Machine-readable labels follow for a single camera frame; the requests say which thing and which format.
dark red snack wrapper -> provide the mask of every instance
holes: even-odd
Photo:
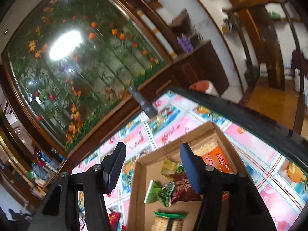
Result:
[[[109,214],[109,221],[112,231],[116,231],[118,222],[119,222],[119,213],[113,212]]]
[[[174,179],[175,188],[171,204],[177,201],[201,201],[200,195],[191,188],[186,173],[169,175]]]

floral glass partition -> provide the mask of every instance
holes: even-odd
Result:
[[[43,1],[7,56],[33,118],[67,152],[166,63],[111,0]]]

screw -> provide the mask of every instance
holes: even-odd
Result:
[[[214,170],[214,167],[211,166],[211,165],[207,165],[207,166],[205,166],[205,169],[206,169],[207,171],[211,172],[211,171]]]
[[[93,166],[93,170],[94,170],[94,171],[99,171],[99,170],[101,170],[101,169],[102,169],[102,166],[99,165],[99,164],[96,164],[96,165]]]
[[[246,177],[247,175],[246,175],[246,173],[244,172],[244,171],[239,171],[238,172],[238,175],[240,176],[240,177]]]
[[[68,176],[68,172],[67,171],[61,172],[60,176],[61,178],[65,178]]]

cracker package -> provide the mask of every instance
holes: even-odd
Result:
[[[185,215],[154,212],[156,217],[151,231],[181,231]]]
[[[170,175],[183,173],[184,167],[182,163],[176,163],[165,157],[163,166],[161,167],[161,174],[166,176],[168,179],[173,180]]]
[[[171,204],[177,201],[201,201],[198,195],[192,188],[186,176],[186,173],[170,175],[175,183]]]
[[[156,181],[150,180],[147,194],[145,195],[144,203],[150,204],[155,201],[161,202],[165,207],[171,206],[171,194],[174,190],[174,182],[168,182],[163,187],[160,187]]]
[[[193,153],[201,156],[206,165],[212,165],[214,168],[224,173],[233,172],[229,162],[215,139],[212,139],[200,148],[193,150]]]

white wall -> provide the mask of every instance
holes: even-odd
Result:
[[[291,17],[298,17],[298,14],[290,3],[287,3],[286,7]],[[281,17],[285,17],[285,14],[279,4],[268,4],[266,5],[266,9],[268,12],[275,11],[280,14]],[[308,33],[304,24],[294,23],[294,25],[301,49],[304,52],[308,52]],[[292,51],[295,49],[295,43],[290,26],[285,22],[275,22],[275,29],[281,48],[283,62],[291,64]]]
[[[12,220],[11,214],[9,212],[9,208],[14,210],[14,212],[19,213],[29,213],[21,206],[0,184],[0,206],[4,213],[7,215],[9,220]]]
[[[225,69],[230,85],[239,86],[238,77],[234,70],[234,65],[228,49],[215,25],[197,1],[159,0],[159,2],[171,13],[173,18],[178,16],[184,8],[187,9],[192,27],[195,25],[197,26],[198,32],[202,35],[203,40],[212,41],[212,45]]]

